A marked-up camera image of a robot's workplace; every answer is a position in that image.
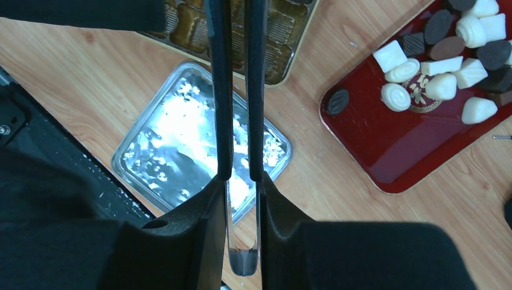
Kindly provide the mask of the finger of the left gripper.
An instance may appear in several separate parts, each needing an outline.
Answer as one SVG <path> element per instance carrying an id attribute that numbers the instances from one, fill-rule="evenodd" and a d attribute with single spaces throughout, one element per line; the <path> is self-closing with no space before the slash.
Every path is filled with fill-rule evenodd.
<path id="1" fill-rule="evenodd" d="M 125 31 L 164 29 L 164 1 L 1 1 L 1 16 L 19 21 Z"/>

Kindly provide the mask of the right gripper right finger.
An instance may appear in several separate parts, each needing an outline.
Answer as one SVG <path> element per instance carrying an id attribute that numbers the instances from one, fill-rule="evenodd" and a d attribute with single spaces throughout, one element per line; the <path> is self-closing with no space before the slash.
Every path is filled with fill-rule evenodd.
<path id="1" fill-rule="evenodd" d="M 316 221 L 268 174 L 259 197 L 263 289 L 475 289 L 450 236 L 421 222 Z"/>

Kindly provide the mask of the red chocolate tray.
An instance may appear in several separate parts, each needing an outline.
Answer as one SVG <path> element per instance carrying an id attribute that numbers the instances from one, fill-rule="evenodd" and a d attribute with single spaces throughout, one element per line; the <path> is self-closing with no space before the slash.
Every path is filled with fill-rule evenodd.
<path id="1" fill-rule="evenodd" d="M 385 76 L 369 56 L 321 98 L 322 122 L 385 193 L 408 190 L 511 116 L 508 65 L 490 71 L 481 83 L 458 90 L 448 101 L 427 97 L 424 88 L 429 80 L 418 72 L 405 81 L 411 107 L 394 112 L 382 102 Z M 463 107 L 471 97 L 490 98 L 497 113 L 481 123 L 464 124 Z"/>

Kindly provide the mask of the metal tongs black tips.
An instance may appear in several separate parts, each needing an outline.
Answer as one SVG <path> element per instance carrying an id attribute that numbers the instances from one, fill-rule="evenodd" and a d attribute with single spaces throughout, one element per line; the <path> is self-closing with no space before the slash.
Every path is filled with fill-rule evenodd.
<path id="1" fill-rule="evenodd" d="M 264 170 L 264 79 L 267 38 L 268 1 L 245 1 L 243 8 L 243 57 L 245 60 L 245 112 L 239 114 L 233 101 L 233 37 L 231 1 L 205 1 L 205 14 L 210 42 L 213 83 L 214 121 L 217 149 L 217 179 L 223 182 L 225 194 L 226 237 L 229 264 L 234 274 L 242 277 L 256 273 L 261 251 L 257 239 L 250 248 L 237 245 L 232 220 L 231 199 L 246 193 L 260 207 Z M 234 164 L 235 139 L 242 137 L 246 151 L 246 167 L 253 188 L 242 179 L 231 185 L 232 175 L 239 177 Z"/>

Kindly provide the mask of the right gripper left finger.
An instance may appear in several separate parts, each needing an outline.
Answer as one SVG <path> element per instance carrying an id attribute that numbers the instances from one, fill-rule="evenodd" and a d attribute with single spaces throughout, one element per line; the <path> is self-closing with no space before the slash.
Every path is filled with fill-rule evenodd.
<path id="1" fill-rule="evenodd" d="M 2 289 L 219 289 L 225 184 L 138 228 L 99 219 L 87 182 L 1 150 Z"/>

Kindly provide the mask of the gold chocolate tin box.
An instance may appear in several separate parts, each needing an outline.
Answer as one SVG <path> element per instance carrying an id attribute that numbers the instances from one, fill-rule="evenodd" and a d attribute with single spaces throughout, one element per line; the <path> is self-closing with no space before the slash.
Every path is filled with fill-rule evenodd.
<path id="1" fill-rule="evenodd" d="M 165 1 L 163 31 L 140 35 L 196 61 L 210 64 L 205 4 L 203 1 Z M 282 84 L 289 76 L 317 1 L 269 1 L 265 56 L 265 84 Z M 244 2 L 232 1 L 232 61 L 234 75 L 245 77 Z"/>

